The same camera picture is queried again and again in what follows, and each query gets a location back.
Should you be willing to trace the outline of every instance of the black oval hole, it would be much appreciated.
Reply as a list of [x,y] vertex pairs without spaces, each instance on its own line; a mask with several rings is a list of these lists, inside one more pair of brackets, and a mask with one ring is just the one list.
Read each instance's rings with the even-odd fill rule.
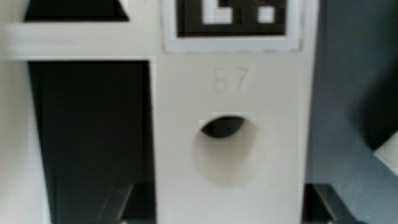
[[239,130],[243,121],[244,119],[241,117],[220,117],[205,124],[202,133],[212,138],[227,138]]

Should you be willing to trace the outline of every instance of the printed number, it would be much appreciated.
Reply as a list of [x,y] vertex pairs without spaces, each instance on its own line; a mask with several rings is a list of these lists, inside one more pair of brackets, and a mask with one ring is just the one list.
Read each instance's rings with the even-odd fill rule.
[[216,93],[237,93],[241,90],[248,68],[239,67],[234,69],[216,68],[212,73],[212,90]]

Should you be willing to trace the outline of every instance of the hole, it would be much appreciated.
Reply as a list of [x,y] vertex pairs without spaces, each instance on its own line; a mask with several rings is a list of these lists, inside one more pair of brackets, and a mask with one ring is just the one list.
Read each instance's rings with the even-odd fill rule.
[[[133,199],[136,191],[147,192],[134,203],[150,205],[149,62],[29,62],[28,68],[51,222],[101,218],[108,224],[129,190]],[[147,189],[138,183],[150,183]]]
[[127,21],[117,0],[29,0],[24,22]]
[[244,119],[227,116],[214,119],[202,128],[202,133],[212,138],[227,138],[237,132]]

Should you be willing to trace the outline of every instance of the gray surface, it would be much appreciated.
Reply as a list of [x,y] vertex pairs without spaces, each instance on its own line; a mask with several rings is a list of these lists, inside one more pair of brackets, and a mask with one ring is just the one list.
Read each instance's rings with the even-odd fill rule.
[[398,98],[395,88],[394,97],[378,94],[369,101],[374,91],[398,87],[398,1],[321,2],[307,182],[332,184],[360,221],[395,224],[398,177],[372,157],[364,133],[374,119],[365,108],[387,108]]

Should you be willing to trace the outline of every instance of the black slot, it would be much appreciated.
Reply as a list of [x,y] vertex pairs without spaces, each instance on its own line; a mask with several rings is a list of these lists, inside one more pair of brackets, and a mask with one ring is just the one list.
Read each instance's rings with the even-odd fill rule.
[[[118,223],[136,189],[154,186],[149,63],[28,67],[51,220]],[[154,190],[145,195],[141,205],[154,203]],[[154,206],[141,209],[154,216]]]
[[127,21],[118,0],[29,0],[24,22]]

